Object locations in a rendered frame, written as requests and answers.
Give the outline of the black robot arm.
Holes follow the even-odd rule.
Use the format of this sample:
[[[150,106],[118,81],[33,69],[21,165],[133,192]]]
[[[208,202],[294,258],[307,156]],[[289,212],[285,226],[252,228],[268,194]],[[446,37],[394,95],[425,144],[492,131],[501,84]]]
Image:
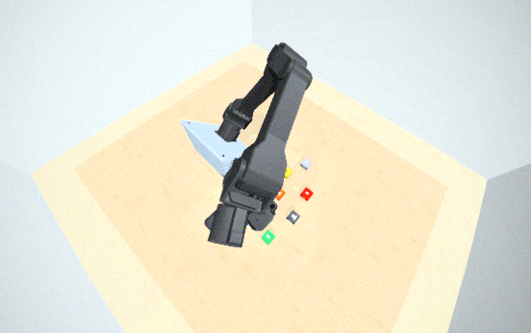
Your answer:
[[[263,77],[225,108],[214,132],[226,142],[236,142],[240,129],[253,120],[254,110],[275,92],[255,142],[234,159],[222,180],[221,203],[216,206],[208,242],[241,248],[247,224],[262,232],[273,221],[278,207],[273,200],[282,190],[288,166],[285,148],[313,81],[306,67],[307,61],[289,45],[275,44]]]

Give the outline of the red block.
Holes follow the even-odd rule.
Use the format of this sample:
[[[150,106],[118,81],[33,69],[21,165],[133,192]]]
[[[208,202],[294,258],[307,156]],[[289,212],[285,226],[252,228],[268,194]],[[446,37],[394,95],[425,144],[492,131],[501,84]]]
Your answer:
[[[310,199],[310,197],[313,195],[314,193],[312,191],[310,191],[308,188],[306,188],[301,194],[300,196],[302,198],[304,198],[306,201],[308,201]]]

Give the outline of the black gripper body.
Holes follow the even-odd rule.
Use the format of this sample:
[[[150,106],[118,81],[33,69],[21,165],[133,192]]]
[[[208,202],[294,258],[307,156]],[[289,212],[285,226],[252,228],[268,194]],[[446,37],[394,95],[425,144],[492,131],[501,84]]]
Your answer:
[[[258,196],[254,195],[254,198],[257,198]],[[211,230],[211,225],[214,219],[215,210],[206,218],[205,225]]]

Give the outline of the green block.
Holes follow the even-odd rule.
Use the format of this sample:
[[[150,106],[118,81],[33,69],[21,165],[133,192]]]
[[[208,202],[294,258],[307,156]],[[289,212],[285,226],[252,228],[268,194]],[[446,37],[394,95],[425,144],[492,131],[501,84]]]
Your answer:
[[[261,239],[264,240],[267,244],[270,244],[274,238],[276,237],[268,230],[261,237]]]

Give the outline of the yellow block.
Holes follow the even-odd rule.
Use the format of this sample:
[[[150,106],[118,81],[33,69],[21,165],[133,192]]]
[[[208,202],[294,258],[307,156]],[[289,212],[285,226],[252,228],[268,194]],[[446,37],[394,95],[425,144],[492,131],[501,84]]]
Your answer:
[[[292,175],[293,171],[287,167],[285,178],[288,179]]]

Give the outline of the orange block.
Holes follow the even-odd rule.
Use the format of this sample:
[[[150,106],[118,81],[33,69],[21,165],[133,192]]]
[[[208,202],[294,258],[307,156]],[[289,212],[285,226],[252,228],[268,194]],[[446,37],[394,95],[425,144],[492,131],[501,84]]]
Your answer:
[[[285,195],[285,192],[283,190],[280,190],[280,192],[275,197],[278,201]]]

